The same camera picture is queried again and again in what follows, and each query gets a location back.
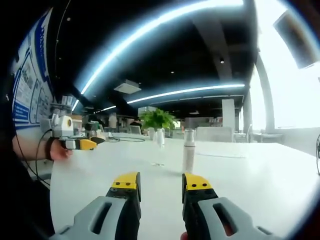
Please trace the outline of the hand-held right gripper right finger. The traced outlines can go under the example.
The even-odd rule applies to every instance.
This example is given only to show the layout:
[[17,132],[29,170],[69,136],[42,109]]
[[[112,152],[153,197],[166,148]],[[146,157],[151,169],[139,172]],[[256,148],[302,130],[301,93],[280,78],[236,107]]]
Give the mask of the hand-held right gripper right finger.
[[226,197],[219,197],[202,176],[182,174],[182,217],[189,240],[277,240],[254,226],[251,216]]

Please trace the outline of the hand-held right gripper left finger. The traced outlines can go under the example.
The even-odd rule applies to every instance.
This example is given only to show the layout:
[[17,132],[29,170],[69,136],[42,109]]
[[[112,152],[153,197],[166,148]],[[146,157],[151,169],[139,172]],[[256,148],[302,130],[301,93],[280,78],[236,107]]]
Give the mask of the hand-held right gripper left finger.
[[105,196],[79,211],[51,240],[136,240],[141,219],[141,176],[129,172],[118,176]]

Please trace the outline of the person's left hand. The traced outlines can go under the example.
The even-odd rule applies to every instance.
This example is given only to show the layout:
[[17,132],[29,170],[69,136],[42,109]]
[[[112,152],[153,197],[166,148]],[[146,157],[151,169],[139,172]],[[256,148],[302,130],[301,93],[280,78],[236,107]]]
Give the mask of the person's left hand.
[[68,160],[73,154],[72,150],[66,149],[62,146],[59,139],[55,139],[50,147],[50,157],[53,161]]

